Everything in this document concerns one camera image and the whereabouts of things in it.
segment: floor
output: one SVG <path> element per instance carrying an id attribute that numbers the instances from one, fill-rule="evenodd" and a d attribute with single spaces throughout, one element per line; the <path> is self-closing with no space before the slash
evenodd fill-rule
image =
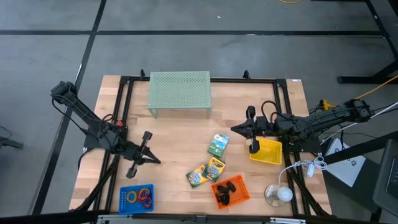
<path id="1" fill-rule="evenodd" d="M 0 30 L 92 30 L 100 0 L 0 1 Z M 387 0 L 372 0 L 398 46 L 398 18 Z M 376 30 L 363 2 L 283 4 L 278 0 L 108 0 L 98 30 Z M 88 35 L 4 35 L 0 31 L 0 124 L 23 142 L 22 150 L 0 150 L 0 216 L 29 213 L 61 114 L 52 108 L 50 90 L 60 80 L 74 82 Z M 371 75 L 393 56 L 385 40 L 359 37 L 255 35 L 101 35 L 96 36 L 79 97 L 94 108 L 103 75 L 209 70 L 214 77 L 299 78 L 309 108 L 319 99 L 341 103 L 375 85 L 340 85 L 340 75 Z M 381 88 L 365 100 L 373 107 L 395 102 L 398 89 Z M 381 136 L 395 131 L 393 113 L 351 132 Z M 349 145 L 367 141 L 345 137 Z M 84 136 L 69 125 L 44 213 L 67 211 Z M 381 151 L 366 155 L 379 161 Z M 333 214 L 367 220 L 362 206 L 328 186 Z M 382 213 L 382 222 L 397 218 Z"/>

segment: wooden table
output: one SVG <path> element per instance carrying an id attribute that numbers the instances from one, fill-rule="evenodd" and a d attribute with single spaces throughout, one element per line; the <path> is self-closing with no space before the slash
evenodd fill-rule
<path id="1" fill-rule="evenodd" d="M 113 112 L 119 80 L 120 76 L 104 76 L 95 107 L 95 113 L 100 118 Z M 287 85 L 293 114 L 307 116 L 307 102 L 301 81 L 287 80 Z M 118 211 L 120 187 L 154 184 L 154 213 L 292 215 L 290 203 L 275 208 L 270 206 L 264 198 L 264 190 L 268 185 L 278 182 L 279 173 L 285 165 L 278 166 L 250 160 L 249 142 L 230 131 L 230 127 L 245 121 L 245 110 L 249 105 L 255 106 L 256 113 L 259 115 L 262 102 L 275 100 L 271 84 L 211 83 L 213 108 L 209 118 L 203 110 L 162 110 L 159 111 L 159 117 L 154 119 L 147 108 L 148 92 L 149 82 L 134 82 L 127 119 L 128 138 L 139 144 L 144 131 L 152 132 L 154 135 L 148 146 L 162 163 L 144 164 L 138 168 L 135 178 L 127 179 L 126 172 L 132 162 L 121 159 L 114 188 L 112 212 Z M 284 111 L 282 90 L 279 91 L 279 95 L 282 111 Z M 265 107 L 267 116 L 274 110 L 272 105 Z M 122 111 L 123 103 L 118 119 L 121 119 Z M 216 133 L 229 136 L 229 142 L 222 157 L 226 162 L 226 167 L 219 180 L 241 174 L 251 196 L 251 199 L 244 203 L 222 210 L 217 209 L 215 199 L 211 194 L 211 182 L 193 189 L 185 177 L 186 173 L 209 161 L 211 155 L 207 153 L 207 149 Z M 97 184 L 103 155 L 103 149 L 95 149 L 82 159 L 70 208 L 79 206 Z M 302 153 L 301 158 L 313 159 L 313 156 Z M 282 182 L 283 185 L 287 185 L 286 174 L 283 174 Z M 305 183 L 315 200 L 325 211 L 331 213 L 322 172 L 316 170 L 315 175 L 311 179 L 306 179 Z M 107 192 L 106 185 L 100 208 L 104 208 Z M 303 213 L 301 194 L 297 186 L 296 196 L 299 211 Z"/>

